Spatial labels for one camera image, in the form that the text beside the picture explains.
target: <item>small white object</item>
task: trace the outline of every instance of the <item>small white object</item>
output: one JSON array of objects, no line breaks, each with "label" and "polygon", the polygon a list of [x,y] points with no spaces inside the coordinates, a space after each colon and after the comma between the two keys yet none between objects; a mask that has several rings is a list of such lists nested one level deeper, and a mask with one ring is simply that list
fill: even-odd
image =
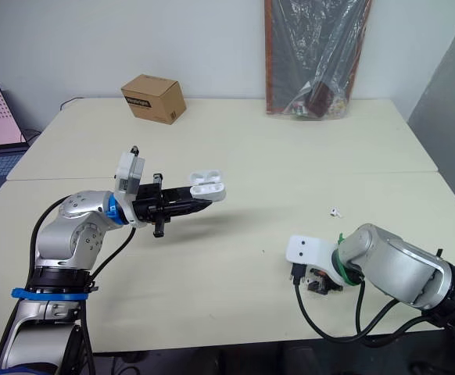
[{"label": "small white object", "polygon": [[208,199],[219,202],[226,197],[226,187],[222,182],[222,173],[219,170],[199,170],[189,175],[193,186],[189,191],[197,199]]},{"label": "small white object", "polygon": [[324,271],[334,283],[346,286],[346,282],[331,264],[337,244],[315,237],[291,236],[288,240],[286,259],[291,263],[306,264]]},{"label": "small white object", "polygon": [[335,207],[333,209],[331,209],[330,215],[332,215],[333,217],[342,217],[340,212]]}]

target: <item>white wall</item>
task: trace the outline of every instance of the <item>white wall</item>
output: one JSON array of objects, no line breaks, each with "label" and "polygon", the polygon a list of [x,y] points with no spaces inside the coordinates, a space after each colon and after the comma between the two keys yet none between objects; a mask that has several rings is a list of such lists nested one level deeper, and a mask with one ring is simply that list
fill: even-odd
[{"label": "white wall", "polygon": [[[455,0],[374,0],[353,96],[407,118],[455,35]],[[186,96],[263,98],[263,0],[0,0],[0,85],[23,127],[134,76]]]}]

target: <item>white bracket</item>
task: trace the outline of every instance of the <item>white bracket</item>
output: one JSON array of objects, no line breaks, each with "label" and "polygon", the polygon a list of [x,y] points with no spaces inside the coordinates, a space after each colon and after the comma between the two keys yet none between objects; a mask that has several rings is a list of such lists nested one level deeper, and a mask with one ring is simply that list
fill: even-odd
[{"label": "white bracket", "polygon": [[138,158],[138,149],[136,146],[132,148],[132,151],[124,152],[120,157],[118,168],[116,168],[115,191],[113,195],[124,211],[128,223],[134,228],[140,228],[144,227],[146,223],[138,220],[132,202],[137,197],[142,171],[144,169],[144,159]]},{"label": "white bracket", "polygon": [[226,187],[219,170],[199,170],[189,175],[192,184],[189,192],[193,198],[219,202],[226,198]]},{"label": "white bracket", "polygon": [[345,287],[347,284],[331,263],[338,245],[315,237],[291,236],[287,245],[286,259],[291,263],[306,264],[324,271],[331,280]]}]

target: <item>black connector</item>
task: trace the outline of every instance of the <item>black connector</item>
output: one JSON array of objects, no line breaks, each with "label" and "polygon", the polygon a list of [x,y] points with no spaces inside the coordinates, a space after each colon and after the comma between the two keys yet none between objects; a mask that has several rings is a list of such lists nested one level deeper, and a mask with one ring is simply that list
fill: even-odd
[{"label": "black connector", "polygon": [[292,272],[290,274],[293,276],[294,285],[300,284],[300,279],[302,279],[304,277],[304,275],[306,274],[306,268],[307,268],[307,266],[305,264],[298,264],[298,263],[292,264]]}]

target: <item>green cable tie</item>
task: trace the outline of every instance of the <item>green cable tie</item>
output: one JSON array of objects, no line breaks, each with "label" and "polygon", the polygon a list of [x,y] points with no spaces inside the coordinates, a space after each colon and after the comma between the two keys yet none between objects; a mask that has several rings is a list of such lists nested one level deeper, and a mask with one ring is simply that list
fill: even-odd
[{"label": "green cable tie", "polygon": [[[337,241],[337,244],[340,245],[340,243],[344,241],[344,237],[342,235],[342,233],[339,235],[339,240]],[[340,258],[339,258],[339,250],[337,249],[335,251],[335,260],[337,261],[337,266],[339,267],[339,273],[340,273],[340,276],[342,276],[342,279],[344,279],[344,281],[346,282],[346,284],[348,285],[351,285],[351,286],[355,286],[355,285],[358,285],[356,283],[353,283],[349,277],[347,276],[347,272],[346,272],[346,269],[344,268],[344,265],[342,264],[342,262],[340,261]]]}]

